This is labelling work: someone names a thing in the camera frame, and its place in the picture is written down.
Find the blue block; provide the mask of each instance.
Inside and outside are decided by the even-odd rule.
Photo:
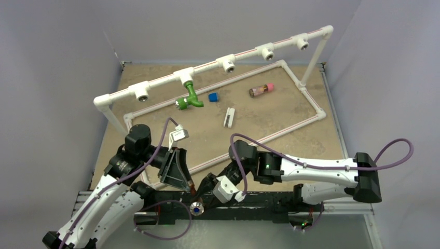
[[[209,102],[217,102],[218,101],[218,94],[216,92],[211,93],[208,95]]]

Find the white backdrop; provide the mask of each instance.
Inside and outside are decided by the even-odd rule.
[[[121,60],[204,63],[333,25],[320,61],[338,44],[360,0],[95,0],[94,11]],[[310,49],[284,48],[275,59],[308,63]],[[264,63],[260,57],[248,62]]]
[[[362,0],[330,57],[327,77],[351,156],[375,155],[407,137],[415,153],[379,173],[383,202],[374,205],[385,249],[439,248],[440,2]],[[380,165],[403,157],[391,149]]]
[[[90,6],[0,2],[1,248],[45,248],[91,180],[120,65]]]

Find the pink cap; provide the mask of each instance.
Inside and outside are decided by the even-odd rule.
[[[272,83],[267,83],[266,86],[267,86],[267,89],[269,89],[268,92],[273,91],[273,84]]]

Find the blue object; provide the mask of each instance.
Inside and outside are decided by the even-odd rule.
[[[209,102],[217,102],[218,101],[218,94],[216,92],[211,93],[208,95]]]

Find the green tap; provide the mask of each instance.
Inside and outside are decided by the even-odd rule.
[[[203,107],[204,106],[203,101],[198,100],[197,94],[194,91],[193,82],[187,81],[183,86],[186,88],[186,90],[188,90],[189,95],[188,97],[178,98],[176,100],[176,107],[179,110],[184,110],[188,108],[188,105],[193,105],[195,107]]]

